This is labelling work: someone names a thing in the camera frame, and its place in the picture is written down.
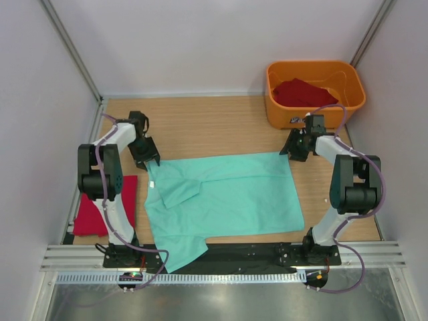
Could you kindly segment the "teal t shirt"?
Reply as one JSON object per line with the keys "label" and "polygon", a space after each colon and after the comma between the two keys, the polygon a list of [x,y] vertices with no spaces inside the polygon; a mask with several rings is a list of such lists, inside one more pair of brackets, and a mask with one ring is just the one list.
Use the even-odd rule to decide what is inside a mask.
{"label": "teal t shirt", "polygon": [[144,208],[169,273],[203,255],[211,237],[304,229],[289,160],[276,152],[163,160],[147,170]]}

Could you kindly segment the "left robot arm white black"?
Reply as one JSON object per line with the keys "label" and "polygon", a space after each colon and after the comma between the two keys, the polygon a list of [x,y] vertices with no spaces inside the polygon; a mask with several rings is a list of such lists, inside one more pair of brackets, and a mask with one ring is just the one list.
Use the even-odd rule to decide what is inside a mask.
{"label": "left robot arm white black", "polygon": [[131,111],[127,118],[113,118],[112,128],[102,138],[78,147],[78,189],[96,206],[108,231],[108,245],[96,245],[104,254],[105,268],[133,268],[143,256],[122,201],[120,153],[128,148],[136,167],[144,171],[150,161],[159,165],[161,156],[148,129],[148,117]]}

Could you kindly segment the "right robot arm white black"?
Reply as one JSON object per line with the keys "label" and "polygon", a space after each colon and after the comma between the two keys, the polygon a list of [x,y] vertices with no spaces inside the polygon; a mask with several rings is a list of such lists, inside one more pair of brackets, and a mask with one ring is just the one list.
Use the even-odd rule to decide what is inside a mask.
{"label": "right robot arm white black", "polygon": [[281,261],[284,266],[338,265],[338,238],[348,224],[366,217],[381,204],[381,160],[355,151],[338,135],[328,132],[322,115],[307,114],[304,122],[303,129],[292,129],[280,154],[304,162],[313,153],[332,164],[330,208],[301,244],[280,246]]}

